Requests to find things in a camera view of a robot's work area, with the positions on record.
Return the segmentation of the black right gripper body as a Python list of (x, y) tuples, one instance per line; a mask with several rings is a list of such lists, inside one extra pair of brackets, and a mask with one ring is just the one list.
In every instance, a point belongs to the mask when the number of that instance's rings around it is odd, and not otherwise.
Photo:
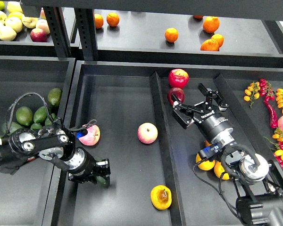
[(234, 140), (233, 126), (227, 118), (215, 109), (195, 113), (194, 120), (198, 129), (210, 143), (230, 143)]

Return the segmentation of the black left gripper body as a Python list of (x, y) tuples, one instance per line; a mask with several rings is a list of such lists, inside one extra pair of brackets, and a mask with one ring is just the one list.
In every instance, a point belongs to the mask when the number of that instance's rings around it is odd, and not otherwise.
[(77, 183), (92, 182), (97, 184), (93, 169), (96, 168), (96, 160), (84, 148), (75, 149), (73, 156), (67, 161), (69, 166), (68, 180)]

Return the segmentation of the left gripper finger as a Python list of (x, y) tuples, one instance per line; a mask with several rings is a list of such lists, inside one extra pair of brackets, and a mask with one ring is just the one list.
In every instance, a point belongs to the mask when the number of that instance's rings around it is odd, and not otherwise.
[(110, 178), (111, 170), (109, 159), (103, 159), (101, 161), (96, 161), (96, 165), (94, 167), (94, 176), (101, 176)]

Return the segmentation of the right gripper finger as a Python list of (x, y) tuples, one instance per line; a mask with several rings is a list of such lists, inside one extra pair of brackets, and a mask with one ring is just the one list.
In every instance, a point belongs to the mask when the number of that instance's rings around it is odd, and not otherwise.
[(172, 115), (183, 129), (187, 129), (194, 123), (194, 113), (203, 113), (203, 110), (199, 107), (182, 104), (175, 93), (171, 95), (171, 99), (174, 102)]
[(228, 104), (218, 90), (213, 91), (211, 88), (206, 88), (202, 83), (198, 84), (198, 90), (206, 97), (206, 110), (212, 110), (213, 107), (217, 107), (219, 111), (227, 110)]

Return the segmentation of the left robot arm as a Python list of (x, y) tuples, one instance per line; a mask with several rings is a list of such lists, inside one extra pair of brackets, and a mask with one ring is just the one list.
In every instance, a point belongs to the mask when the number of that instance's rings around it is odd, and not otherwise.
[(49, 116), (51, 125), (36, 131), (20, 128), (10, 132), (14, 110), (18, 102), (28, 92), (19, 96), (7, 111), (6, 132), (0, 138), (0, 173), (13, 175), (32, 157), (40, 157), (63, 172), (67, 172), (68, 180), (76, 183), (92, 182), (104, 186), (110, 185), (110, 165), (108, 159), (96, 160), (83, 147), (77, 147), (76, 138), (85, 135), (87, 129), (96, 124), (90, 120), (80, 128), (66, 128), (61, 118)]

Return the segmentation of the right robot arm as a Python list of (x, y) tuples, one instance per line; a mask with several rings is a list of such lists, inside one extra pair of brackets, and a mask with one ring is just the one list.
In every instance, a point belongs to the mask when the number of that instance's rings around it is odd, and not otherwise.
[(200, 160), (193, 167), (206, 161), (221, 163), (224, 170), (219, 184), (224, 174), (233, 180), (237, 193), (235, 205), (228, 202), (221, 186), (215, 190), (244, 226), (283, 226), (283, 189), (270, 175), (273, 164), (232, 137), (233, 126), (222, 115), (228, 104), (219, 91), (206, 88), (202, 83), (198, 89), (206, 99), (195, 105), (185, 105), (175, 93), (171, 95), (172, 115), (176, 121), (184, 129), (197, 125), (210, 144), (198, 152)]

